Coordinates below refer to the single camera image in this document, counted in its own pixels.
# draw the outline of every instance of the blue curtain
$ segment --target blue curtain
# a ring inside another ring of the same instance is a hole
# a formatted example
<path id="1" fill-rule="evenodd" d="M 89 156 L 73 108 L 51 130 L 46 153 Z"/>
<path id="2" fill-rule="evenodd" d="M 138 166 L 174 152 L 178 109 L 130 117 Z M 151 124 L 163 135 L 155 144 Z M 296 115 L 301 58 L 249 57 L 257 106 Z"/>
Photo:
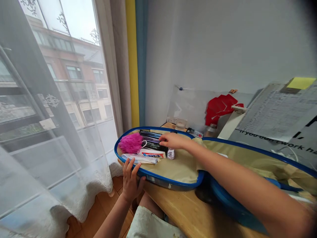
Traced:
<path id="1" fill-rule="evenodd" d="M 136 45 L 138 54 L 140 126 L 145 126 L 145 72 L 148 31 L 148 0 L 135 0 Z"/>

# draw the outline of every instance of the sky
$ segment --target sky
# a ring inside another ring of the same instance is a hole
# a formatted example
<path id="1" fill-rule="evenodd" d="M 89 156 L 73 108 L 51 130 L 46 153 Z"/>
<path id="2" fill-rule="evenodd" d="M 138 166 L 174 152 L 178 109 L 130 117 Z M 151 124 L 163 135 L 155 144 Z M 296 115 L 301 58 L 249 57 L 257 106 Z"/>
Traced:
<path id="1" fill-rule="evenodd" d="M 70 35 L 94 42 L 90 36 L 91 31 L 97 29 L 92 0 L 35 0 L 36 16 L 28 10 L 30 7 L 27 8 L 23 4 L 23 0 L 16 1 L 19 1 L 26 15 L 40 19 L 44 27 L 67 32 L 58 20 L 59 14 L 63 11 Z"/>

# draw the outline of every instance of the yellow sticky note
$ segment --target yellow sticky note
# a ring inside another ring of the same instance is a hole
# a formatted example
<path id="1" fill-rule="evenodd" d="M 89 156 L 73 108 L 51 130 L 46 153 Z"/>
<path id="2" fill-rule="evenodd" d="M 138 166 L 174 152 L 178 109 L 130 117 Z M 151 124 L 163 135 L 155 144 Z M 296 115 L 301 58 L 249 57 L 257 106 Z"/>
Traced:
<path id="1" fill-rule="evenodd" d="M 287 85 L 287 88 L 307 89 L 315 80 L 316 78 L 295 77 L 289 85 Z"/>

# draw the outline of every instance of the wooden desk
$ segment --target wooden desk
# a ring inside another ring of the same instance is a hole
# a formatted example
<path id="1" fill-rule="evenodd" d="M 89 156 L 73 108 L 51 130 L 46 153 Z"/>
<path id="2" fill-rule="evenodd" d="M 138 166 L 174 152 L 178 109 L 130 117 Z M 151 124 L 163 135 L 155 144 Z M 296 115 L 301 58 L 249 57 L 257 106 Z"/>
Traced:
<path id="1" fill-rule="evenodd" d="M 166 123 L 162 127 L 173 126 L 175 127 L 171 123 Z M 196 197 L 194 190 L 173 191 L 150 182 L 145 183 L 144 190 L 187 237 L 267 238 L 261 233 L 234 222 L 220 209 L 202 202 Z"/>

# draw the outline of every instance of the wooden floor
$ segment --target wooden floor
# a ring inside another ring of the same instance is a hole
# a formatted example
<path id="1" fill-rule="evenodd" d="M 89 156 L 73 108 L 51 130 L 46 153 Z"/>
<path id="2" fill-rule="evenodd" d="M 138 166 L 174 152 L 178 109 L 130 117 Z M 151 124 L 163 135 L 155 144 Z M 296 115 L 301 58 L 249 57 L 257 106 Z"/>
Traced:
<path id="1" fill-rule="evenodd" d="M 95 203 L 89 210 L 88 217 L 84 223 L 80 223 L 74 216 L 71 216 L 67 223 L 69 230 L 66 238 L 93 238 L 97 230 L 110 213 L 123 190 L 123 177 L 113 178 L 114 196 L 109 197 L 108 193 L 101 192 L 95 197 Z M 119 238 L 126 237 L 133 219 L 133 213 L 129 210 L 123 223 Z"/>

